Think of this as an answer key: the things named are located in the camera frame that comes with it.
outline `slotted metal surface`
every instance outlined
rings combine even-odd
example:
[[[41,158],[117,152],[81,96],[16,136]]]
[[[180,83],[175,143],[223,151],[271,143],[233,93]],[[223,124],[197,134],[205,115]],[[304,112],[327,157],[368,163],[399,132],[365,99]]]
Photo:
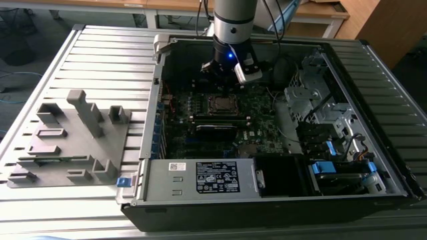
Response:
[[[139,150],[147,117],[147,101],[153,78],[152,43],[159,33],[192,35],[192,31],[149,30],[85,26],[73,30],[29,97],[0,145],[0,239],[56,236],[69,239],[247,237],[316,234],[427,225],[427,203],[399,211],[379,212],[353,223],[273,229],[239,229],[208,232],[140,232],[116,204],[115,186],[45,187],[9,189],[4,184],[15,168],[16,156],[24,151],[37,125],[35,115],[41,103],[72,106],[65,101],[69,89],[84,89],[89,102],[100,109],[121,105],[132,110],[121,172],[139,164]],[[399,154],[423,188],[427,188],[427,128],[414,103],[372,53],[357,41],[288,38],[297,41],[328,41],[364,94],[369,107],[391,136]]]

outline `white sticker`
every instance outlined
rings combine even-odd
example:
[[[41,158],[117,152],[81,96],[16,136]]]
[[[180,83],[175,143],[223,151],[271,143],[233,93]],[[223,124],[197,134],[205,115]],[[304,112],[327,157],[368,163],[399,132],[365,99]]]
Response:
[[[168,170],[169,171],[185,171],[187,163],[185,162],[169,162]]]
[[[125,7],[141,8],[141,4],[124,4]]]

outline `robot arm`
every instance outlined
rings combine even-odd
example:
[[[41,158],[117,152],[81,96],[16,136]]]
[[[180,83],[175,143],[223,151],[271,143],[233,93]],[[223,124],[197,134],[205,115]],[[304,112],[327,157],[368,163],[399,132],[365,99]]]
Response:
[[[236,75],[241,85],[263,77],[251,33],[257,0],[216,0],[213,22],[213,58],[201,71],[229,77]]]

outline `power supply label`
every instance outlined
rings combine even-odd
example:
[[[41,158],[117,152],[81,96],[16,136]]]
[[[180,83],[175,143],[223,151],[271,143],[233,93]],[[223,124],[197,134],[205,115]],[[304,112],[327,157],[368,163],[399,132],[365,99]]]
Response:
[[[196,191],[200,194],[240,193],[237,163],[196,162]]]

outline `motherboard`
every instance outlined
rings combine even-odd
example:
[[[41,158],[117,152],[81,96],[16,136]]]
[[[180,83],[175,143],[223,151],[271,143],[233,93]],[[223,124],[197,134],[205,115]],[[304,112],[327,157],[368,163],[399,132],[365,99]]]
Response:
[[[248,158],[283,153],[273,98],[265,87],[223,89],[164,83],[168,159]]]

